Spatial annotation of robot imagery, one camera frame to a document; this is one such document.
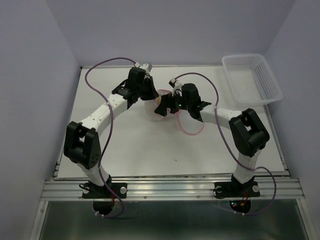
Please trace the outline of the white pink mesh laundry bag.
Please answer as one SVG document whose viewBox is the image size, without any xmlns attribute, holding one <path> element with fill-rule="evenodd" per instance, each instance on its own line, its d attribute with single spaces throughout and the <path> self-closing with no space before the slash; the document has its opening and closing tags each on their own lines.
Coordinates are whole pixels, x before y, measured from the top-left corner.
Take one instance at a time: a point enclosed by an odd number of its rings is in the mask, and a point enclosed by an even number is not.
<svg viewBox="0 0 320 240">
<path fill-rule="evenodd" d="M 159 96 L 171 94 L 172 92 L 167 89 L 157 90 Z M 144 102 L 144 110 L 147 118 L 154 122 L 160 122 L 164 120 L 174 121 L 178 128 L 186 135 L 196 136 L 200 134 L 204 128 L 205 123 L 194 120 L 190 117 L 189 113 L 186 110 L 179 110 L 176 113 L 170 113 L 170 110 L 167 110 L 167 116 L 161 116 L 156 114 L 154 111 L 158 105 L 154 100 L 147 100 Z"/>
</svg>

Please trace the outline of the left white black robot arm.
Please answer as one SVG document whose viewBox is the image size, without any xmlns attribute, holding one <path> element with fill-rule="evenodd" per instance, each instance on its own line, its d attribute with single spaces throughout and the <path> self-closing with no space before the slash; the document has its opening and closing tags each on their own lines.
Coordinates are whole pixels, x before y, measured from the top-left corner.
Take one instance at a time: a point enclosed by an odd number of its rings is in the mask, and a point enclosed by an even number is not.
<svg viewBox="0 0 320 240">
<path fill-rule="evenodd" d="M 66 128 L 63 154 L 78 165 L 94 185 L 100 197 L 111 193 L 111 176 L 101 166 L 102 151 L 100 136 L 109 127 L 113 130 L 117 116 L 128 110 L 139 99 L 149 101 L 159 95 L 150 75 L 152 65 L 135 64 L 104 103 L 80 122 L 71 121 Z"/>
</svg>

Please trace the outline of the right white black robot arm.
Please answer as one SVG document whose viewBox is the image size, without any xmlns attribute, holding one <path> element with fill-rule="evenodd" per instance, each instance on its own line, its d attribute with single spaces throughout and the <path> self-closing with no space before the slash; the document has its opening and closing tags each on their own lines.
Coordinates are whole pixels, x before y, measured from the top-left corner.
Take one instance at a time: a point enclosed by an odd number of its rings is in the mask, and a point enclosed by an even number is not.
<svg viewBox="0 0 320 240">
<path fill-rule="evenodd" d="M 254 179 L 258 157 L 270 140 L 255 110 L 219 108 L 217 104 L 203 101 L 193 83 L 163 94 L 155 102 L 157 107 L 154 113 L 163 117 L 182 110 L 187 111 L 194 120 L 217 125 L 225 146 L 237 163 L 230 182 L 231 192 L 242 195 L 248 190 L 248 183 Z"/>
</svg>

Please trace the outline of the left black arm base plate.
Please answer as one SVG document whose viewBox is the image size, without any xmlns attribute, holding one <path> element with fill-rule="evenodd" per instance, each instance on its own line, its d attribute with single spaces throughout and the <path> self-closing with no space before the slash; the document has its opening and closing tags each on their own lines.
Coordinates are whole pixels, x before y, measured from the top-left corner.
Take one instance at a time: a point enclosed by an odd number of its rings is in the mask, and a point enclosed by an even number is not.
<svg viewBox="0 0 320 240">
<path fill-rule="evenodd" d="M 107 189 L 106 186 L 97 186 L 88 181 L 80 183 L 83 199 L 113 199 L 115 196 Z M 125 182 L 113 182 L 110 186 L 111 190 L 121 199 L 127 197 L 128 184 Z"/>
</svg>

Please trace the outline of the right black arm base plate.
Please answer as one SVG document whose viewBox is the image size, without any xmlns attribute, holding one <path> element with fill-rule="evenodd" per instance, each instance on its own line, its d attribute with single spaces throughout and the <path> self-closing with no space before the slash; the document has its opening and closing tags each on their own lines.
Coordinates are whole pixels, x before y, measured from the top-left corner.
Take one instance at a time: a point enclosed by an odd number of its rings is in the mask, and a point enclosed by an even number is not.
<svg viewBox="0 0 320 240">
<path fill-rule="evenodd" d="M 258 183 L 252 181 L 245 184 L 239 184 L 231 181 L 216 182 L 212 191 L 217 199 L 236 199 L 236 198 L 257 198 L 260 197 L 260 190 Z"/>
</svg>

